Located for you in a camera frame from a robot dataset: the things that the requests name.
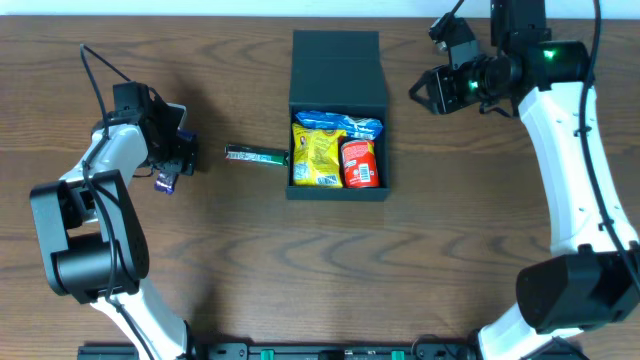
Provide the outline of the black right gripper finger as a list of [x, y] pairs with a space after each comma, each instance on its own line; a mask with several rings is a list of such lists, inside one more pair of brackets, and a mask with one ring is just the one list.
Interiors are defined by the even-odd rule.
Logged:
[[416, 102], [419, 105], [423, 106], [425, 109], [427, 109], [432, 114], [437, 114], [438, 113], [438, 104], [436, 102], [434, 102], [431, 98], [421, 96], [421, 95], [419, 95], [417, 93], [409, 93], [409, 97], [410, 97], [411, 100], [413, 100], [414, 102]]
[[426, 95], [431, 95], [433, 93], [433, 84], [434, 84], [433, 72], [431, 70], [427, 70], [410, 87], [409, 94], [418, 95], [419, 92], [423, 90]]

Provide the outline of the purple chocolate bar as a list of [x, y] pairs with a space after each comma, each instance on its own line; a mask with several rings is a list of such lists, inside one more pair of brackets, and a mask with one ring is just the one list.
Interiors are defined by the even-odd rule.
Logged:
[[168, 195], [173, 194], [180, 176], [194, 174], [198, 151], [196, 133], [178, 129], [169, 144], [168, 153], [153, 165], [153, 169], [159, 172], [154, 189]]

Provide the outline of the blue Oreo cookie pack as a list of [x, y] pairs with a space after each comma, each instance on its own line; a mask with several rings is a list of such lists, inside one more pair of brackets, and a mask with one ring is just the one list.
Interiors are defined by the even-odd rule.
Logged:
[[295, 114], [295, 118], [306, 128], [344, 130], [350, 138], [371, 141], [375, 140], [384, 129], [382, 122], [375, 118], [359, 118], [315, 110], [300, 111]]

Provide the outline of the red soda can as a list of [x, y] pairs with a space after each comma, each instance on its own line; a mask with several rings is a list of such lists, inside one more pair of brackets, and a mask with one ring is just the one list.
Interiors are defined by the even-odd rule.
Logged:
[[342, 144], [340, 150], [344, 180], [348, 188], [380, 186], [373, 141], [347, 141]]

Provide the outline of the black gift box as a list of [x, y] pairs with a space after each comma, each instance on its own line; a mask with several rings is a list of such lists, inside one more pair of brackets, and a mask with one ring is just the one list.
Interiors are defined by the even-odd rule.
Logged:
[[289, 91], [289, 122], [300, 111], [322, 111], [381, 121], [374, 140], [379, 170], [377, 188], [296, 186], [290, 165], [286, 187], [289, 200], [383, 202], [391, 192], [389, 161], [389, 96], [375, 31], [293, 32]]

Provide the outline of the green candy bar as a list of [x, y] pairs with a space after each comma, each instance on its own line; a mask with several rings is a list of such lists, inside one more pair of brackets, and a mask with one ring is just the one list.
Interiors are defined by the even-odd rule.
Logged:
[[225, 146], [225, 158], [230, 161], [242, 161], [265, 165], [277, 165], [284, 167], [289, 165], [289, 152], [286, 150], [251, 147], [238, 144], [227, 144]]

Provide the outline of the yellow snack bag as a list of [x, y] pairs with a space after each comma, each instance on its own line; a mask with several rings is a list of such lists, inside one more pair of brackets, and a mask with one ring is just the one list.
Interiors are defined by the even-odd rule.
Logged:
[[293, 183], [296, 186], [342, 188], [339, 143], [345, 130], [311, 129], [292, 125]]

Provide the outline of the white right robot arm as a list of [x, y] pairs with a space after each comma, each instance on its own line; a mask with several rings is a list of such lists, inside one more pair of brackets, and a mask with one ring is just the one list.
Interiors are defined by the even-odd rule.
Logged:
[[551, 258], [521, 270], [516, 301], [461, 348], [461, 359], [577, 359], [571, 338], [625, 320], [639, 304], [639, 238], [617, 195], [597, 119], [599, 45], [556, 40], [541, 1], [490, 5], [494, 55], [445, 13], [431, 40], [449, 61], [423, 73], [412, 100], [436, 115], [469, 106], [525, 126], [551, 225]]

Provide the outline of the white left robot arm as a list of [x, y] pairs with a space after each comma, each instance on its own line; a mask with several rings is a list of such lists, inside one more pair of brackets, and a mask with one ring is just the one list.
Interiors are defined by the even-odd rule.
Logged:
[[51, 289], [109, 317], [141, 359], [195, 359], [185, 320], [162, 300], [127, 186], [147, 159], [137, 125], [96, 130], [79, 162], [29, 196]]

